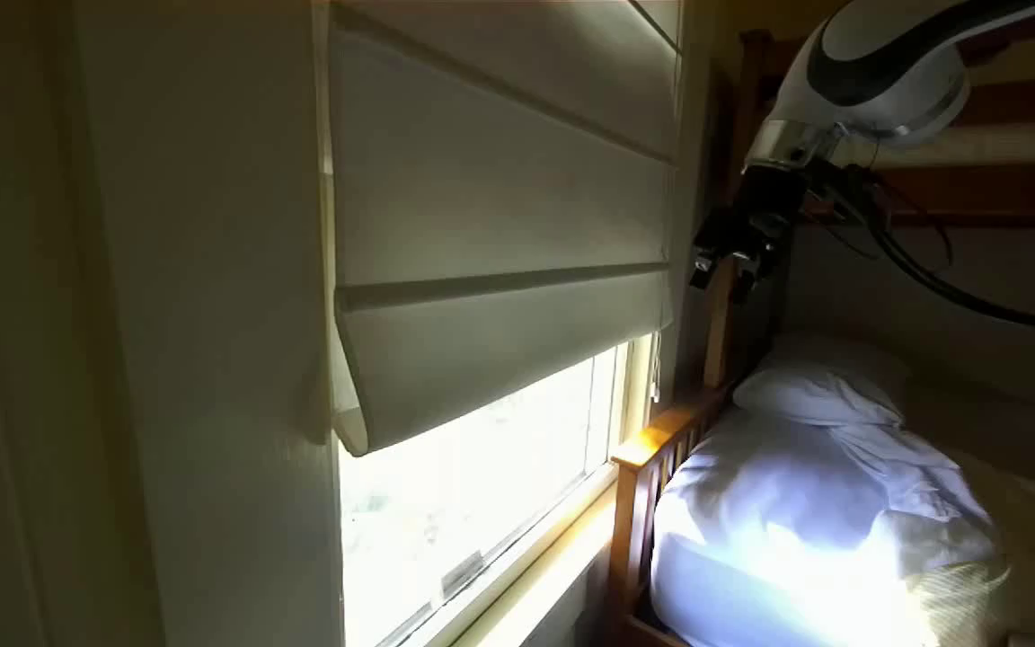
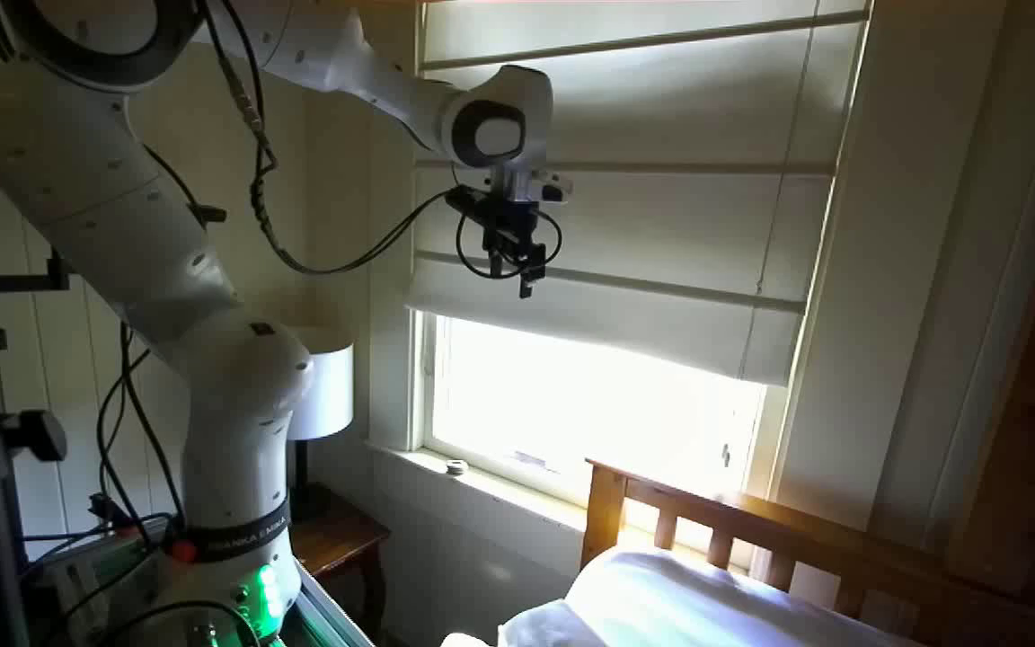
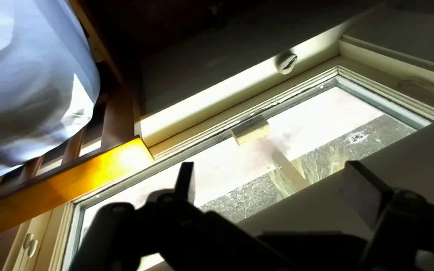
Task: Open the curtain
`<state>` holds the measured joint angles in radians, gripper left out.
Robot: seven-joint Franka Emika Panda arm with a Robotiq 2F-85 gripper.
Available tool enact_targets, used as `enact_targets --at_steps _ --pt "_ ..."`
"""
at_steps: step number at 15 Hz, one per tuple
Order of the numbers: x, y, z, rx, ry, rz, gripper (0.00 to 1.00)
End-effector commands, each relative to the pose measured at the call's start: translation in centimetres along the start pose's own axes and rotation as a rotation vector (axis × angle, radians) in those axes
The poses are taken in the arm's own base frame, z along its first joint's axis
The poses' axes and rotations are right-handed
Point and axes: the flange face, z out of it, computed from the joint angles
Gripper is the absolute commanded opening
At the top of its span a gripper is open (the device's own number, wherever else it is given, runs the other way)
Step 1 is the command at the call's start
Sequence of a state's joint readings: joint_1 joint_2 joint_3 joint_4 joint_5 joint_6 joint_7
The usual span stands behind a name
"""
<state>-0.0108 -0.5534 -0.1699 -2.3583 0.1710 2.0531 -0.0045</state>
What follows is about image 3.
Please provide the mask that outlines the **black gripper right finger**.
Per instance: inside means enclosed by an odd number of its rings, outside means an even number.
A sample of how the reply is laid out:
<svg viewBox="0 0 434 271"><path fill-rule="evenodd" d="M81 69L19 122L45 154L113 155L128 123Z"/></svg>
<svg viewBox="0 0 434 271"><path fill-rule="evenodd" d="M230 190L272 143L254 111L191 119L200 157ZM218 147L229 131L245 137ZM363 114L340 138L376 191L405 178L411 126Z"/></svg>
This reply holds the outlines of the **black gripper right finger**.
<svg viewBox="0 0 434 271"><path fill-rule="evenodd" d="M372 230L360 271L419 271L419 251L434 254L434 203L405 188L388 187L358 161L346 161L340 193Z"/></svg>

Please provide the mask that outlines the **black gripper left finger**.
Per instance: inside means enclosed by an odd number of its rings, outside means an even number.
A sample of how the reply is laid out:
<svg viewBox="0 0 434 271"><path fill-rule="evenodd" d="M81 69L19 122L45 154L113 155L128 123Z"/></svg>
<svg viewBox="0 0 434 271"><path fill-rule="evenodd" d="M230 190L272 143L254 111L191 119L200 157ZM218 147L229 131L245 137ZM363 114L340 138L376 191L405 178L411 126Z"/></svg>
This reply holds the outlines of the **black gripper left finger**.
<svg viewBox="0 0 434 271"><path fill-rule="evenodd" d="M281 253L214 211L192 205L194 164L182 163L173 188L153 191L144 205L102 206L69 271L137 271L158 253L173 271L295 271Z"/></svg>

